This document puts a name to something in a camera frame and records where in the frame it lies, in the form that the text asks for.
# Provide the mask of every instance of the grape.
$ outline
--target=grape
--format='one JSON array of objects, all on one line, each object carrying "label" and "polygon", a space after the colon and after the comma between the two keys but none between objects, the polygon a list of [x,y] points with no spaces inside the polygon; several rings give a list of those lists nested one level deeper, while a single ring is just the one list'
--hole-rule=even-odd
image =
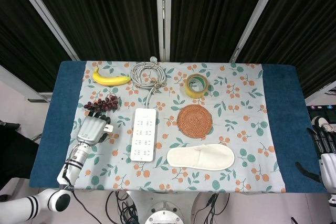
[{"label": "grape", "polygon": [[83,107],[93,111],[110,111],[118,108],[117,96],[110,94],[105,99],[98,99],[97,102],[88,102]]}]

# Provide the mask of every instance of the woven coaster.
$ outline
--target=woven coaster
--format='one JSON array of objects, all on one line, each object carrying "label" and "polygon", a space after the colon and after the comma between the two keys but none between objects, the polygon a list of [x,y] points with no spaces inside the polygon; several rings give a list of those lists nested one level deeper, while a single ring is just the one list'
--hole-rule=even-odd
[{"label": "woven coaster", "polygon": [[177,126],[184,135],[201,138],[210,132],[212,116],[200,105],[188,105],[179,112]]}]

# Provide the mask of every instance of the yellow tape roll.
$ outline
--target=yellow tape roll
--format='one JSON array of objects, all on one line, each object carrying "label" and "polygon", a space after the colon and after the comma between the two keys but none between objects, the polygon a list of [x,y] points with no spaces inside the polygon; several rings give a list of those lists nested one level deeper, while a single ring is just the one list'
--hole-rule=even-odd
[{"label": "yellow tape roll", "polygon": [[184,90],[189,97],[198,99],[204,96],[204,93],[208,90],[208,86],[208,80],[196,73],[188,76]]}]

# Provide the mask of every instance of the white robotic arm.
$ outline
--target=white robotic arm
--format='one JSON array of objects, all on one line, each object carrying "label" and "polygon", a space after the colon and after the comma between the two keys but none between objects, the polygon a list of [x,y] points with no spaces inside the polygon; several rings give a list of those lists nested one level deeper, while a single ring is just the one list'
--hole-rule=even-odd
[{"label": "white robotic arm", "polygon": [[78,144],[71,150],[61,172],[57,177],[59,190],[46,189],[35,196],[0,202],[0,224],[18,223],[35,218],[41,209],[61,212],[70,203],[70,194],[89,155],[91,147],[103,142],[107,133],[112,132],[111,120],[93,111],[84,119],[77,134]]},{"label": "white robotic arm", "polygon": [[307,131],[314,141],[321,175],[305,170],[298,162],[296,162],[296,166],[305,176],[323,183],[326,190],[331,194],[329,206],[333,223],[336,223],[336,134],[325,132],[315,126],[313,126],[313,129],[307,128]]}]

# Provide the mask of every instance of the banana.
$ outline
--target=banana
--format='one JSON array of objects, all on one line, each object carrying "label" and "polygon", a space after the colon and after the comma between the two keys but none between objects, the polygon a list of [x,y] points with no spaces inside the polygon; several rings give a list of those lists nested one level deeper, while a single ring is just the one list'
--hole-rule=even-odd
[{"label": "banana", "polygon": [[99,83],[104,86],[117,86],[122,85],[131,80],[129,76],[117,76],[117,77],[103,77],[98,73],[99,68],[97,67],[92,74],[92,78],[96,83]]}]

